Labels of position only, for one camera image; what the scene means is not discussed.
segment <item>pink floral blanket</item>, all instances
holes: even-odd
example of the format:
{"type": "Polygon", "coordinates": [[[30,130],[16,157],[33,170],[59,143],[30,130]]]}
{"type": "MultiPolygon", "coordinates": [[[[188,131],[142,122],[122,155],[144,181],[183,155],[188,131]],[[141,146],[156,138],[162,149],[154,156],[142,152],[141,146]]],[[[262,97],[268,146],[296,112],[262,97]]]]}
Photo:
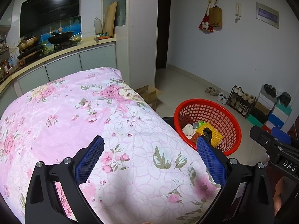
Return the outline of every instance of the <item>pink floral blanket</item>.
{"type": "MultiPolygon", "coordinates": [[[[22,223],[35,164],[73,157],[96,135],[104,138],[105,150],[80,188],[104,223],[192,224],[219,190],[199,154],[118,70],[103,67],[35,88],[4,112],[0,192],[22,223]]],[[[61,185],[57,189],[74,219],[61,185]]]]}

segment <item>kitchen counter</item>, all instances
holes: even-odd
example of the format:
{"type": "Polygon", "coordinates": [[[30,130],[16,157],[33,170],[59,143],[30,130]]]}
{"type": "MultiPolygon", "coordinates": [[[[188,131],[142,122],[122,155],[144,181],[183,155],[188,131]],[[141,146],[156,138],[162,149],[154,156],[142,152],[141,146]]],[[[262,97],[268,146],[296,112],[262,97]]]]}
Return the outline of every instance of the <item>kitchen counter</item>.
{"type": "Polygon", "coordinates": [[[0,85],[0,93],[5,89],[5,87],[15,78],[17,78],[18,76],[20,76],[21,74],[23,74],[24,72],[32,69],[33,67],[41,64],[41,63],[44,63],[48,60],[51,60],[55,57],[58,57],[58,56],[61,56],[61,55],[64,55],[66,53],[69,53],[69,52],[72,52],[72,51],[76,51],[76,50],[79,50],[79,49],[83,49],[83,48],[86,48],[86,47],[90,47],[90,46],[94,46],[94,45],[99,45],[99,44],[104,44],[104,43],[109,43],[109,42],[113,42],[113,41],[116,41],[116,38],[109,38],[109,39],[102,39],[102,40],[99,40],[98,42],[96,42],[94,40],[94,37],[88,37],[88,38],[85,38],[83,39],[81,42],[78,43],[78,45],[76,46],[73,46],[73,47],[70,47],[70,48],[67,48],[67,49],[64,49],[64,50],[61,50],[61,51],[58,51],[56,53],[53,53],[53,54],[50,54],[44,58],[41,58],[25,67],[23,67],[22,69],[19,69],[18,71],[12,73],[1,85],[0,85]]]}

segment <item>cutting board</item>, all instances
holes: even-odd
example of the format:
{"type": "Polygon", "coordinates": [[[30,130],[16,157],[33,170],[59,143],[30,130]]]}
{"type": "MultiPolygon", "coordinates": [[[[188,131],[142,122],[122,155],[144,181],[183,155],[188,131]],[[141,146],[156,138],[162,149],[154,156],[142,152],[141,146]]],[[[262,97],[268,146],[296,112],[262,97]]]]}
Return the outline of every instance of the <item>cutting board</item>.
{"type": "Polygon", "coordinates": [[[117,2],[111,3],[107,7],[106,16],[105,16],[105,27],[104,33],[108,33],[109,36],[113,37],[113,29],[114,29],[114,19],[116,12],[117,2]]]}

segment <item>silver bolt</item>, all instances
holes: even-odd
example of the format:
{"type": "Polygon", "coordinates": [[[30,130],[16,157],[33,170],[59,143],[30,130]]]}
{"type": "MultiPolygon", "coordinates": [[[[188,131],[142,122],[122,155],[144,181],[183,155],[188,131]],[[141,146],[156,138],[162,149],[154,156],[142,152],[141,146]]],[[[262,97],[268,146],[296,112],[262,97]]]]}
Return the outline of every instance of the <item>silver bolt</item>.
{"type": "Polygon", "coordinates": [[[261,162],[259,162],[259,163],[258,163],[258,167],[259,167],[259,168],[264,168],[265,166],[264,166],[261,162]]]}
{"type": "Polygon", "coordinates": [[[232,165],[236,165],[238,163],[237,159],[234,159],[234,158],[231,158],[229,160],[229,162],[232,164],[232,165]]]}
{"type": "Polygon", "coordinates": [[[37,167],[41,167],[42,166],[42,161],[39,161],[37,164],[36,164],[37,167]]]}
{"type": "Polygon", "coordinates": [[[63,163],[64,164],[69,164],[70,162],[71,162],[71,158],[70,157],[67,157],[67,158],[65,158],[64,160],[63,160],[63,163]]]}

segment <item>yellow textured cloth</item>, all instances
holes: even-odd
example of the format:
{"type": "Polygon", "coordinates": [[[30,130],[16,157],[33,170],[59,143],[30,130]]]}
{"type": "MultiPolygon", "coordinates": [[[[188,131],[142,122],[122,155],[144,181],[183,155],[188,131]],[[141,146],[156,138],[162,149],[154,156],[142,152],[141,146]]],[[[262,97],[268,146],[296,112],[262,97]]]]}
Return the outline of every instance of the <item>yellow textured cloth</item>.
{"type": "Polygon", "coordinates": [[[219,145],[219,143],[222,141],[223,139],[223,135],[221,135],[219,133],[218,130],[216,130],[210,123],[205,123],[204,125],[202,125],[201,127],[199,127],[196,132],[198,132],[201,135],[204,135],[203,130],[204,128],[208,127],[211,131],[212,131],[212,141],[211,141],[211,145],[213,147],[216,147],[219,145]]]}

